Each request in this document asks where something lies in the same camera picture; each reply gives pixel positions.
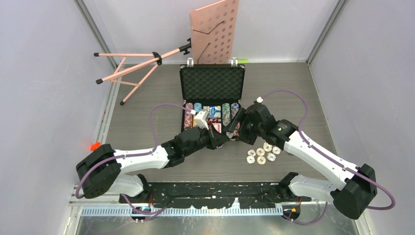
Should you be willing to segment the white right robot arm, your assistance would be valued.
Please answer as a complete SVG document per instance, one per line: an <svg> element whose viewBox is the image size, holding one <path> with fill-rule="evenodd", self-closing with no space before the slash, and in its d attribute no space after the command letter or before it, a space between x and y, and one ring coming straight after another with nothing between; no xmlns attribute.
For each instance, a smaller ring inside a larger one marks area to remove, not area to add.
<svg viewBox="0 0 415 235"><path fill-rule="evenodd" d="M261 137L300 158L326 178L318 180L289 173L279 188L281 198L286 201L297 196L319 199L334 204L346 217L358 219L377 195L376 174L371 166L357 166L341 159L312 141L292 122L276 120L261 103L239 109L224 132L237 132L237 139L250 145Z"/></svg>

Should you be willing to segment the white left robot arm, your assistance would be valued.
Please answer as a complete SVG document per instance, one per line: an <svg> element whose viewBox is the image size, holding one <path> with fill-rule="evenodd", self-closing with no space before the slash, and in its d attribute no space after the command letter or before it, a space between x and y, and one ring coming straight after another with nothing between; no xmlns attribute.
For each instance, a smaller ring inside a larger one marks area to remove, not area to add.
<svg viewBox="0 0 415 235"><path fill-rule="evenodd" d="M110 144L101 145L76 165L80 182L75 196L92 199L110 192L146 202L150 189L136 171L174 167L199 150L215 150L229 140L229 135L209 124L207 128L185 129L173 139L148 149L125 151L113 149Z"/></svg>

